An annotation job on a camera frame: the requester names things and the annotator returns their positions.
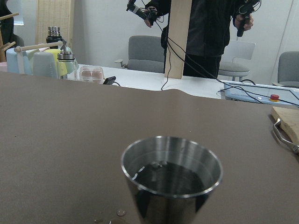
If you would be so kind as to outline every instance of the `stainless steel cup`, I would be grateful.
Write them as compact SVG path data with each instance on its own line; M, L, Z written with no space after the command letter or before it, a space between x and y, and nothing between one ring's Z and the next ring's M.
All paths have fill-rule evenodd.
M128 146L121 167L146 224L191 223L223 176L213 152L196 142L165 136Z

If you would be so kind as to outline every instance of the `white wall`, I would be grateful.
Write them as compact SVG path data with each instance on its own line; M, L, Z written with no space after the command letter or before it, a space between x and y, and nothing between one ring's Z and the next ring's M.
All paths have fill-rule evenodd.
M297 22L285 29L290 11L292 21L299 20L299 10L291 10L298 0L264 0L255 13L254 27L244 33L241 40L255 42L256 48L251 61L246 63L251 70L247 77L256 83L270 84L276 79L275 66L282 50L299 49ZM34 44L37 0L23 0L24 27L16 27L26 45ZM141 0L136 4L142 7ZM126 12L126 0L75 0L73 51L79 63L116 67L114 60L128 60L128 39L132 35L160 36L155 25L148 28L137 15ZM236 39L236 29L231 28L231 39Z

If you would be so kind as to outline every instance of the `metal clamp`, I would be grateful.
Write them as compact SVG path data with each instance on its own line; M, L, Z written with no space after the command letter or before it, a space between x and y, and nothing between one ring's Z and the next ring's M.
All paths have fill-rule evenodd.
M285 143L295 154L299 154L299 146L295 145L294 143L288 140L285 140L280 134L279 130L277 129L277 127L279 127L280 124L281 124L281 120L277 118L277 121L273 126L274 133L276 134L278 139L281 140L283 143Z

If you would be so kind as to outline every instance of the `wooden cutting board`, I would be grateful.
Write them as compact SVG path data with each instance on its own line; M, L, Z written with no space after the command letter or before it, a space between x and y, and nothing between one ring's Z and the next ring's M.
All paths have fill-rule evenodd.
M275 120L280 118L280 128L284 130L294 144L299 145L299 110L274 106L271 114Z

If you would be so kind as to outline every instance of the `brown tabletop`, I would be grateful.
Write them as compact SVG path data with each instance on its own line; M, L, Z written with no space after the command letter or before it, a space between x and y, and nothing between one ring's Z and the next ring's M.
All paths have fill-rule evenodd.
M139 220L120 160L155 135L219 157L220 186L193 222L299 222L299 156L274 137L271 105L0 73L0 223Z

